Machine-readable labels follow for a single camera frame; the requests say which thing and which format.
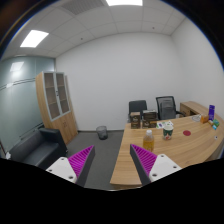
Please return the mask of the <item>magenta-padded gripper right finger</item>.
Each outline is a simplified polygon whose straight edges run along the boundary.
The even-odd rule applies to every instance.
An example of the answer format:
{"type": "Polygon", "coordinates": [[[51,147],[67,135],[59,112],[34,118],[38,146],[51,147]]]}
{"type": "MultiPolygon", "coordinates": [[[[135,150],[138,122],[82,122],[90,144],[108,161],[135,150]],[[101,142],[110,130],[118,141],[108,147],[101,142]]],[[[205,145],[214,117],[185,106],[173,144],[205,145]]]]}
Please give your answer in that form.
{"type": "Polygon", "coordinates": [[[181,170],[181,167],[165,154],[155,155],[134,144],[130,145],[130,155],[143,186],[181,170]]]}

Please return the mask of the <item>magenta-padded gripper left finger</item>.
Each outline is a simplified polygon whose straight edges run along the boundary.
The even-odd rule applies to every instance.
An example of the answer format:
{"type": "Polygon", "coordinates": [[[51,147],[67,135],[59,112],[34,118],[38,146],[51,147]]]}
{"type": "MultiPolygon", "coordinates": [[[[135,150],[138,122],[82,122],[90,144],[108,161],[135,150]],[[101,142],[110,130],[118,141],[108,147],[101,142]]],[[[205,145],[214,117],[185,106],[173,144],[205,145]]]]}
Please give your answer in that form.
{"type": "Polygon", "coordinates": [[[60,157],[47,171],[83,187],[95,157],[95,146],[91,145],[69,158],[60,157]]]}

